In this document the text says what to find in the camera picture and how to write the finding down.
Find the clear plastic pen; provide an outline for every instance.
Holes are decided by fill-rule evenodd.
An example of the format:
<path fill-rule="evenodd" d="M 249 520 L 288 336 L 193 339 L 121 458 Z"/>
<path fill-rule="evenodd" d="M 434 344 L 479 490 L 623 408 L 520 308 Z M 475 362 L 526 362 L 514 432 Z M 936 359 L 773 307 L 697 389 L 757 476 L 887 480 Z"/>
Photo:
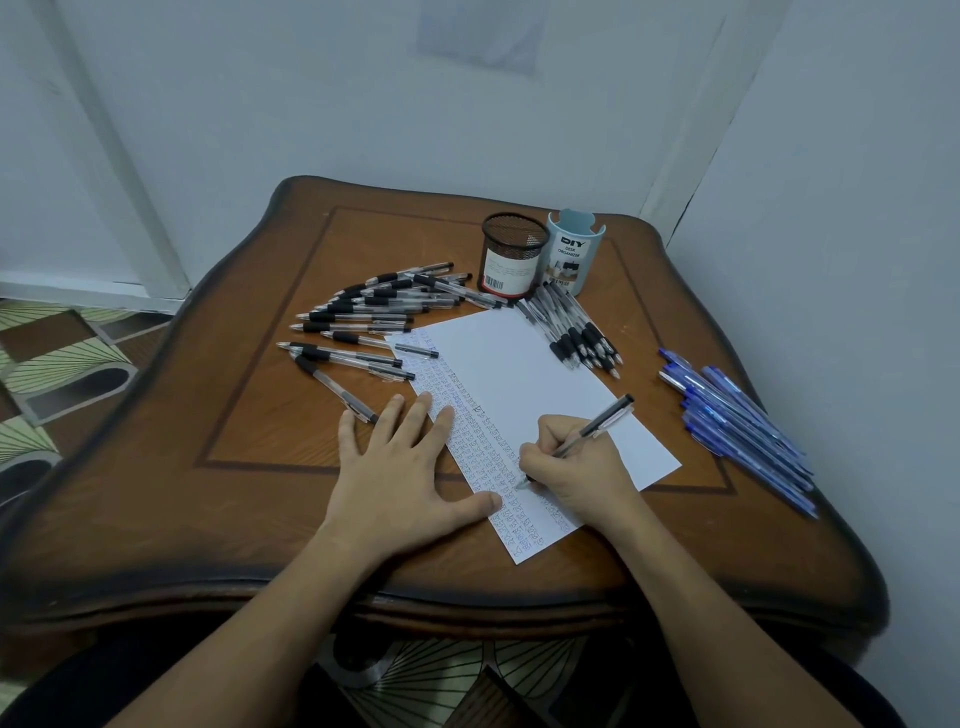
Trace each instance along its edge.
<path fill-rule="evenodd" d="M 321 336 L 334 341 L 340 341 L 345 344 L 363 344 L 368 347 L 378 347 L 379 349 L 390 349 L 391 345 L 384 339 L 378 339 L 374 336 L 363 336 L 361 334 L 349 333 L 347 331 L 322 331 Z M 436 359 L 440 356 L 439 352 L 424 347 L 415 347 L 412 344 L 393 343 L 393 348 L 398 352 L 414 353 L 418 356 L 426 356 Z"/>

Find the pen holder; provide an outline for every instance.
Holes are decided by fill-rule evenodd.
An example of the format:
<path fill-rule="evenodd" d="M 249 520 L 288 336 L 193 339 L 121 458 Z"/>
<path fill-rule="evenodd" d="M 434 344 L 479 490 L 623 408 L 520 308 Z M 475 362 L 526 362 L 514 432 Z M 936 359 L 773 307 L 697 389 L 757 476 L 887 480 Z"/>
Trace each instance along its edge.
<path fill-rule="evenodd" d="M 557 222 L 554 222 L 552 212 L 547 215 L 550 240 L 540 256 L 538 282 L 553 280 L 568 288 L 574 296 L 580 293 L 593 257 L 600 247 L 600 240 L 607 231 L 607 226 L 603 225 L 594 232 L 592 228 L 595 221 L 592 212 L 569 207 L 560 211 Z"/>
<path fill-rule="evenodd" d="M 483 253 L 477 289 L 507 299 L 526 296 L 550 233 L 543 223 L 514 212 L 496 212 L 481 226 Z"/>

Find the sheet of paper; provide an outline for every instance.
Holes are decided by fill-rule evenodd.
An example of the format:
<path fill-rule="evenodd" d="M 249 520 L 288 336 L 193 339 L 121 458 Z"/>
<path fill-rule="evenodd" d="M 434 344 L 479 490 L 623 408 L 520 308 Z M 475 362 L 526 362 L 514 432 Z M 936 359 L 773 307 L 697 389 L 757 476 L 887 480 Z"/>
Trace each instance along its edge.
<path fill-rule="evenodd" d="M 453 405 L 447 446 L 474 492 L 503 497 L 491 523 L 515 563 L 579 527 L 551 496 L 515 487 L 523 477 L 517 462 L 520 445 L 537 440 L 541 414 L 592 419 L 616 399 L 595 374 L 585 367 L 568 370 L 513 309 L 475 313 L 388 339 L 440 352 L 439 359 L 396 355 L 417 375 L 414 390 L 433 394 L 431 418 Z M 636 417 L 618 423 L 611 436 L 639 490 L 680 467 Z"/>

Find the patterned carpet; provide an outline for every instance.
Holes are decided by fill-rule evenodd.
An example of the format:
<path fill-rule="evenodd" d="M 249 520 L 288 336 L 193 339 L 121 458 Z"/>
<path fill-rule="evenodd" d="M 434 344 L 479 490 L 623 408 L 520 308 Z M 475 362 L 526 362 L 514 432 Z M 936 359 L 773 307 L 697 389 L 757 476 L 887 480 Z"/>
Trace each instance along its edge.
<path fill-rule="evenodd" d="M 172 317 L 0 301 L 0 518 L 75 452 L 153 358 Z M 553 642 L 324 642 L 343 725 L 374 728 L 638 725 L 636 647 L 623 635 Z M 0 640 L 0 712 L 91 634 Z"/>

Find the product label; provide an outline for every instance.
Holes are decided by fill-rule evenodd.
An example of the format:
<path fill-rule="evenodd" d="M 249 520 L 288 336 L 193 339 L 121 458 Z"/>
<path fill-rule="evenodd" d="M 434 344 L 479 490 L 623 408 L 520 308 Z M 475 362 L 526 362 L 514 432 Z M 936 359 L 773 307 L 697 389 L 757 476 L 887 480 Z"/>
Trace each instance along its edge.
<path fill-rule="evenodd" d="M 487 249 L 487 261 L 481 273 L 483 287 L 498 296 L 522 296 L 533 282 L 538 260 L 537 257 L 517 260 Z"/>
<path fill-rule="evenodd" d="M 583 240 L 568 233 L 558 234 L 550 241 L 545 278 L 551 278 L 560 285 L 571 286 L 580 275 L 580 264 L 587 257 L 593 240 Z"/>

